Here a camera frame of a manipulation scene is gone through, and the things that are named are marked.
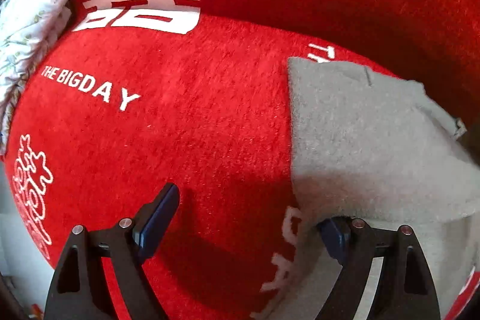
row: white patterned cloth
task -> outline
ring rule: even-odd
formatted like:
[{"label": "white patterned cloth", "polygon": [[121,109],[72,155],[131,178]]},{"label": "white patterned cloth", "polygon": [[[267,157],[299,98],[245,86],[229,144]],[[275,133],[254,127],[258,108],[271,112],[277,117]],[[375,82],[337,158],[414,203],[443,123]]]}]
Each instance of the white patterned cloth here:
[{"label": "white patterned cloth", "polygon": [[0,7],[0,155],[30,75],[64,30],[68,0],[6,0]]}]

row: red fabric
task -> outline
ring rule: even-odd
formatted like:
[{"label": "red fabric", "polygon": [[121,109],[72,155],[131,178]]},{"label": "red fabric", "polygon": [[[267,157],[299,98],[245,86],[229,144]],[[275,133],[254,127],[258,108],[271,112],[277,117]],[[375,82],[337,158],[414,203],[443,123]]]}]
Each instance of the red fabric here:
[{"label": "red fabric", "polygon": [[480,272],[475,271],[474,269],[444,320],[455,320],[457,316],[465,309],[479,286]]},{"label": "red fabric", "polygon": [[[273,255],[293,260],[295,251],[282,234],[296,206],[287,58],[334,46],[335,60],[420,80],[470,120],[480,103],[480,0],[177,2],[201,9],[185,35],[108,26],[61,37],[15,112],[6,170],[16,175],[22,136],[45,153],[52,265],[73,226],[111,226],[175,182],[181,206],[145,264],[155,293],[172,320],[245,319],[277,292],[260,292],[277,272]],[[85,9],[73,5],[79,22]],[[46,67],[57,68],[51,79]],[[57,82],[62,70],[93,76],[93,89]],[[109,102],[92,96],[106,81]],[[124,111],[122,88],[140,95]]]}]

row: red pillow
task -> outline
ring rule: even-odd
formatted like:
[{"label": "red pillow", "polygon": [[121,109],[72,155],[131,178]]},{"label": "red pillow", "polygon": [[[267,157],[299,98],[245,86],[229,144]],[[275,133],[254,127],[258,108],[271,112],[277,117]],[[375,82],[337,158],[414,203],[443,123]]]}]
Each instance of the red pillow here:
[{"label": "red pillow", "polygon": [[389,68],[424,82],[466,120],[480,102],[480,0],[72,5],[74,31],[15,112],[6,155],[13,193],[55,265],[73,226],[110,227],[176,183],[179,211],[145,264],[172,320],[265,314],[285,285],[299,217],[288,57]]}]

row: white floor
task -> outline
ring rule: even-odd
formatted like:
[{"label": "white floor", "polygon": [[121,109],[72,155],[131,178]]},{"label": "white floor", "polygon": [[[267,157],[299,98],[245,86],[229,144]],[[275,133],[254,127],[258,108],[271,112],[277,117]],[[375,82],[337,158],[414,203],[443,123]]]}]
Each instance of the white floor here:
[{"label": "white floor", "polygon": [[44,310],[53,269],[23,225],[4,172],[0,163],[0,272],[11,276],[24,307]]}]

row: metal screw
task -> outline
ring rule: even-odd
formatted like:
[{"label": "metal screw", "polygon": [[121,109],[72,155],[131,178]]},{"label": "metal screw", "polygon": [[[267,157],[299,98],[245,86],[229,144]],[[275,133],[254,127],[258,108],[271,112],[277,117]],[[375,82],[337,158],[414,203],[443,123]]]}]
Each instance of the metal screw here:
[{"label": "metal screw", "polygon": [[413,229],[410,226],[401,226],[400,231],[402,231],[404,235],[411,235],[413,233]]},{"label": "metal screw", "polygon": [[352,221],[352,225],[355,228],[363,228],[365,226],[366,222],[364,222],[362,219],[354,219]]},{"label": "metal screw", "polygon": [[74,226],[71,231],[74,235],[81,234],[83,232],[83,226]]},{"label": "metal screw", "polygon": [[131,226],[131,219],[129,219],[129,218],[121,219],[118,224],[119,224],[122,228],[128,228],[129,226]]}]

